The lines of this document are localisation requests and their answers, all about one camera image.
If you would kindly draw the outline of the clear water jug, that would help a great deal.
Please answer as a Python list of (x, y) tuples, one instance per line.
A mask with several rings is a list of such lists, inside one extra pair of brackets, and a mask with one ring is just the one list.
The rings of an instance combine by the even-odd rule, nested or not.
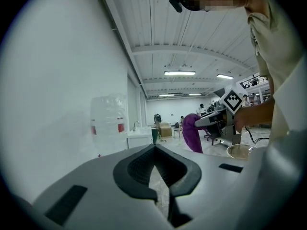
[(91, 100), (91, 130), (99, 156), (126, 150), (126, 95), (114, 93)]

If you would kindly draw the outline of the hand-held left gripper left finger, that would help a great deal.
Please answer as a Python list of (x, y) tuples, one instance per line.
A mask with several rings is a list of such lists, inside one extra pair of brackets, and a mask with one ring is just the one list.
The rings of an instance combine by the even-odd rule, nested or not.
[(157, 192), (149, 187), (155, 163), (155, 145), (120, 160), (113, 170), (113, 178), (125, 194), (136, 199), (157, 199)]

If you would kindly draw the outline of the person's beige shirt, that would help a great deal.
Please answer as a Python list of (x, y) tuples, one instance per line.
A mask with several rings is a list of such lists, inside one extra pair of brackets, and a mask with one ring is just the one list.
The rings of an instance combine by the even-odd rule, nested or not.
[(268, 17), (248, 10), (246, 14), (260, 76), (270, 77), (277, 93), (303, 57), (304, 46), (279, 6), (269, 4)]

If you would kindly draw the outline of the dark green bin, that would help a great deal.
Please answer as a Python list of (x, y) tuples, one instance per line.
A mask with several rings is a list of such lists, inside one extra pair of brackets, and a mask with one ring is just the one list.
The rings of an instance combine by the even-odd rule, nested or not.
[(156, 144), (158, 139), (160, 138), (159, 129), (157, 129), (156, 127), (152, 127), (151, 131), (153, 144)]

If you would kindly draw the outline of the brown cardboard box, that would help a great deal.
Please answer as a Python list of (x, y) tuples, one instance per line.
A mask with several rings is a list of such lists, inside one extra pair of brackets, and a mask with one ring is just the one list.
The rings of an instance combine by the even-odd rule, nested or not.
[(169, 123), (163, 122), (159, 124), (159, 133), (161, 137), (171, 137), (172, 136), (172, 127)]

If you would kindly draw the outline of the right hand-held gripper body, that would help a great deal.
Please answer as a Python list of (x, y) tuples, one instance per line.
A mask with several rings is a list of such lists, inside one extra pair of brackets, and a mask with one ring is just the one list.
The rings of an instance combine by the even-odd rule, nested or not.
[(196, 127), (205, 127), (215, 134), (222, 145), (241, 142), (241, 133), (235, 128), (235, 113), (242, 107), (242, 97), (233, 88), (226, 91), (215, 103), (214, 111), (195, 122)]

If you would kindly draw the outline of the person's right forearm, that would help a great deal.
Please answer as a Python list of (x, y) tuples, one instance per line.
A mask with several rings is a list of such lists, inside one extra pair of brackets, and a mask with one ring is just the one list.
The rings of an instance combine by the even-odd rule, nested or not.
[(271, 97), (259, 105), (240, 108), (234, 118), (236, 131), (241, 133), (242, 127), (245, 126), (271, 124), (274, 105), (275, 100)]

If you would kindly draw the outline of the black office chair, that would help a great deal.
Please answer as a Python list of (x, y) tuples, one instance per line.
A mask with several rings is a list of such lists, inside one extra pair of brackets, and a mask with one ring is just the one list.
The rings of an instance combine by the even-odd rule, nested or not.
[(214, 142), (218, 140), (218, 138), (216, 137), (215, 134), (211, 134), (207, 129), (204, 130), (205, 131), (205, 135), (204, 135), (204, 138), (207, 140), (207, 141), (211, 141), (211, 145), (213, 146), (214, 145)]

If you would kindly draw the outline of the purple cloth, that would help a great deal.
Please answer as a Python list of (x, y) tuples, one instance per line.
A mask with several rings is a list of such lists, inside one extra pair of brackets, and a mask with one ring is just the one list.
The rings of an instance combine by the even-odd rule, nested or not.
[(182, 135), (186, 145), (193, 152), (203, 154), (199, 130), (205, 131), (207, 135), (209, 134), (209, 132), (205, 127), (195, 126), (195, 122), (200, 119), (201, 117), (197, 114), (188, 114), (182, 121)]

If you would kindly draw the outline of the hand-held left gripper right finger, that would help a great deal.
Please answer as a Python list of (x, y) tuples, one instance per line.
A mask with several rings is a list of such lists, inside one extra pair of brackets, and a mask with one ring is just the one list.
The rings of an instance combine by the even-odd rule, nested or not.
[(191, 221), (191, 217), (182, 213), (176, 198), (190, 195), (201, 180), (199, 165), (160, 144), (155, 146), (155, 166), (169, 189), (169, 207), (167, 220), (173, 227), (179, 227)]

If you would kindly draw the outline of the white vanity cabinet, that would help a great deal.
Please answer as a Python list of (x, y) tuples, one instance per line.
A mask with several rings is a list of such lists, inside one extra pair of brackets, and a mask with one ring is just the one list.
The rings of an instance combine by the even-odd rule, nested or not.
[(129, 149), (152, 144), (152, 128), (150, 126), (145, 126), (138, 127), (135, 131), (129, 131), (127, 136), (127, 142)]

